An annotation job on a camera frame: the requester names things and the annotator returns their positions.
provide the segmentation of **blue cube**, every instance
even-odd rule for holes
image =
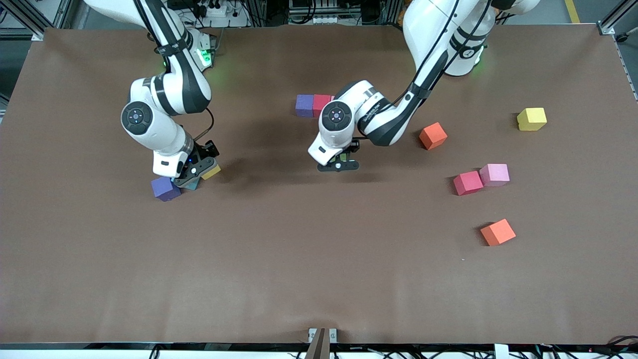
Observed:
[[[314,95],[297,95],[295,111],[299,117],[313,117]]]
[[[153,194],[155,198],[161,199],[163,202],[170,201],[173,198],[179,197],[182,192],[168,177],[160,177],[151,181],[153,187]]]

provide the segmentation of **pink cube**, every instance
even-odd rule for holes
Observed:
[[[510,181],[506,164],[487,164],[479,173],[485,187],[500,187]]]
[[[472,171],[456,176],[456,178],[454,178],[454,186],[459,195],[466,195],[478,192],[483,188],[483,183],[480,180],[479,172]]]

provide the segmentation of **lilac cube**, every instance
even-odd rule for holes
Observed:
[[[173,184],[168,177],[160,177],[151,181],[153,194],[155,198],[161,199],[163,202],[170,201],[182,194],[179,188]]]
[[[295,111],[299,117],[313,117],[313,95],[297,95]]]
[[[500,187],[510,181],[506,164],[487,164],[478,173],[485,187]]]

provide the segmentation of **yellow tape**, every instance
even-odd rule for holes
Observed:
[[[565,0],[565,6],[567,7],[567,12],[569,13],[569,19],[572,21],[572,24],[580,24],[581,20],[578,17],[578,13],[576,12],[576,6],[574,6],[574,0]]]

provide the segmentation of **orange cube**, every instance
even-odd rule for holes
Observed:
[[[480,232],[490,246],[503,244],[516,237],[516,233],[514,233],[514,230],[510,227],[507,219],[501,219],[497,223],[490,224],[481,229]]]
[[[443,131],[441,124],[438,122],[425,127],[419,135],[419,139],[423,142],[426,149],[433,149],[441,145],[446,138],[447,134]]]

